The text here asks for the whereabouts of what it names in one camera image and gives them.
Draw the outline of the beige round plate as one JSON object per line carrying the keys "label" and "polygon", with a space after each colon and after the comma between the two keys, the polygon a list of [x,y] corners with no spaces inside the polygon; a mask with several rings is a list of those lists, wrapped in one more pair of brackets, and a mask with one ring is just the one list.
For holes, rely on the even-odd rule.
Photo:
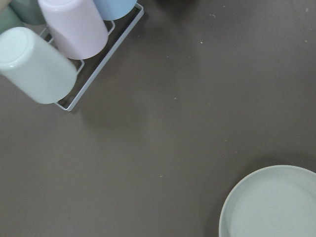
{"label": "beige round plate", "polygon": [[250,173],[228,194],[218,232],[220,237],[314,237],[316,174],[291,165]]}

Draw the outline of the pink cup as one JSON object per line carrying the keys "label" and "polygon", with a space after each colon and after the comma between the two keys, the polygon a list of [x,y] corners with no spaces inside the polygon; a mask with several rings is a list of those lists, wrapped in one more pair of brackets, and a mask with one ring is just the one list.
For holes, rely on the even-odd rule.
{"label": "pink cup", "polygon": [[39,0],[57,48],[67,58],[88,59],[108,42],[108,30],[92,0]]}

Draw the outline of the light blue cup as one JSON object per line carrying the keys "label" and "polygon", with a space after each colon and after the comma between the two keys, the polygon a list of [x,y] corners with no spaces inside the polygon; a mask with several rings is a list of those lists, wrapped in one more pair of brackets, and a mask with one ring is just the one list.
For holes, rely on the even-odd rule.
{"label": "light blue cup", "polygon": [[94,0],[103,20],[118,20],[127,15],[136,5],[137,0]]}

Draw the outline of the dark green cup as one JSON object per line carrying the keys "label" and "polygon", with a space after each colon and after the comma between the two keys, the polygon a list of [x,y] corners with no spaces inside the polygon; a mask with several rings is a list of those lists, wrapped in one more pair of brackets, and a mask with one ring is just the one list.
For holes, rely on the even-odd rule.
{"label": "dark green cup", "polygon": [[46,24],[37,0],[12,0],[9,5],[24,23],[28,25]]}

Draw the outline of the mint green cup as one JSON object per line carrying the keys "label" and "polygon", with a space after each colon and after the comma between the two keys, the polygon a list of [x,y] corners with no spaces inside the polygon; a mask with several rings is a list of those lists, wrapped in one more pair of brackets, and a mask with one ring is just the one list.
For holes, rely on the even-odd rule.
{"label": "mint green cup", "polygon": [[77,80],[73,63],[25,27],[1,34],[0,73],[40,104],[63,99]]}

